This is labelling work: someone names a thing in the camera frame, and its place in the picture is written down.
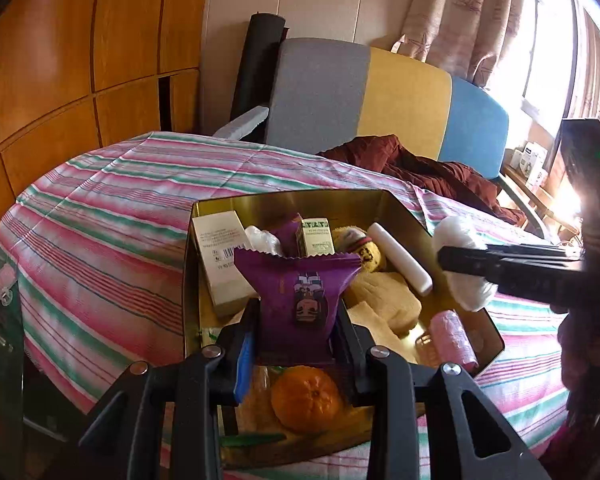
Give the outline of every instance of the bed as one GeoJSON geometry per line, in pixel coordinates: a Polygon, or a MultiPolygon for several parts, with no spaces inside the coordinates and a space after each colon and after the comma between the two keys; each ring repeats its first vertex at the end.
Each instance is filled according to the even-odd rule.
{"type": "MultiPolygon", "coordinates": [[[[486,213],[348,164],[261,144],[151,132],[72,158],[29,186],[2,218],[0,260],[17,272],[27,354],[83,412],[131,362],[181,360],[192,203],[318,188],[389,190],[430,233],[446,216],[462,215],[488,243],[535,240],[486,213]]],[[[487,309],[506,349],[478,383],[541,454],[566,417],[556,340],[562,316],[502,295],[487,309]]],[[[364,478],[367,456],[363,445],[226,478],[364,478]]]]}

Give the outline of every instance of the pink roll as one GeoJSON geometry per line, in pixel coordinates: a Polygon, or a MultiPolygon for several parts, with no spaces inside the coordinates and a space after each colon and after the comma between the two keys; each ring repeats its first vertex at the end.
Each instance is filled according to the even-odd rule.
{"type": "Polygon", "coordinates": [[[458,314],[453,310],[439,312],[431,318],[429,333],[443,363],[459,364],[467,372],[478,367],[474,349],[458,314]]]}

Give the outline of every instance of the mandarin orange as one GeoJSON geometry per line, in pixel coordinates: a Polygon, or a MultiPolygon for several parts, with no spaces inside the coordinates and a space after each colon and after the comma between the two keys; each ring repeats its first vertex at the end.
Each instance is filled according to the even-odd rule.
{"type": "Polygon", "coordinates": [[[319,368],[288,368],[273,384],[271,405],[278,420],[296,433],[328,430],[343,408],[336,383],[319,368]]]}

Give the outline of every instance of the white cylinder stick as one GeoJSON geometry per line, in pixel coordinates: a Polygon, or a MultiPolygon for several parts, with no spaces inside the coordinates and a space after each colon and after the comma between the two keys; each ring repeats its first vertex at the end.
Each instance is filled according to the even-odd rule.
{"type": "Polygon", "coordinates": [[[371,224],[367,234],[378,245],[384,256],[421,296],[426,296],[433,288],[433,280],[409,251],[402,247],[380,224],[371,224]]]}

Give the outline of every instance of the blue headboard panel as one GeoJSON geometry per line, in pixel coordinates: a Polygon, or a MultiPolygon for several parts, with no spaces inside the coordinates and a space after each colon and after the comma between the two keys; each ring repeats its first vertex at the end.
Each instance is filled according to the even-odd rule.
{"type": "Polygon", "coordinates": [[[462,162],[484,178],[500,172],[509,115],[477,86],[452,76],[451,106],[438,160],[462,162]]]}

